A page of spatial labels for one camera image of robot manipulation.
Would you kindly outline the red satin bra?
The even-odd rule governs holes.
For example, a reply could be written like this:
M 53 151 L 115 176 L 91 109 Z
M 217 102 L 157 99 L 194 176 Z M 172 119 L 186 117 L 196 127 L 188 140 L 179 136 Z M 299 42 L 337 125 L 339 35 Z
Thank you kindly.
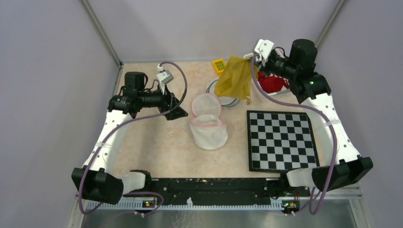
M 258 82 L 261 88 L 268 94 L 282 91 L 283 88 L 289 89 L 289 83 L 276 75 L 267 76 L 262 72 L 258 72 Z

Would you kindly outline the yellow satin bra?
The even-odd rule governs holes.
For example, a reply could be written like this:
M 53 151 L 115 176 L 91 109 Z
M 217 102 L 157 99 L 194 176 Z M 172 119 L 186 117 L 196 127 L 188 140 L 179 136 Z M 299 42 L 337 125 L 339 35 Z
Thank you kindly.
M 248 59 L 237 56 L 230 56 L 223 73 L 219 76 L 214 93 L 218 97 L 232 97 L 246 100 L 251 104 L 250 82 L 252 80 L 251 70 L 256 74 L 258 67 Z

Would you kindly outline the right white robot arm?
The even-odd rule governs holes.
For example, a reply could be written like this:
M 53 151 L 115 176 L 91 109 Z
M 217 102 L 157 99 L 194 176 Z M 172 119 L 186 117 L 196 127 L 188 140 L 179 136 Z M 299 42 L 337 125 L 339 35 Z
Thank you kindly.
M 254 48 L 260 72 L 282 77 L 305 109 L 325 153 L 326 163 L 316 168 L 297 168 L 281 174 L 279 191 L 291 196 L 298 187 L 331 191 L 358 183 L 374 166 L 362 157 L 348 137 L 336 112 L 330 86 L 316 68 L 318 50 L 313 41 L 294 40 L 288 56 L 281 56 L 273 42 L 259 39 Z

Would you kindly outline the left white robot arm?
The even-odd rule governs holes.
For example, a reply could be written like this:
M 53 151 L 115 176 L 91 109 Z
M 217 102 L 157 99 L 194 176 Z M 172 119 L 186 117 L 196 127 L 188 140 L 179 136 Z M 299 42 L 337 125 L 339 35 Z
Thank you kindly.
M 167 88 L 173 75 L 168 70 L 157 74 L 157 88 L 146 88 L 148 76 L 143 72 L 128 72 L 119 94 L 109 100 L 106 120 L 89 158 L 71 174 L 82 199 L 116 204 L 123 195 L 136 191 L 140 196 L 152 192 L 150 173 L 134 170 L 125 175 L 113 174 L 115 162 L 129 123 L 139 120 L 143 108 L 157 108 L 167 120 L 187 117 L 180 100 Z

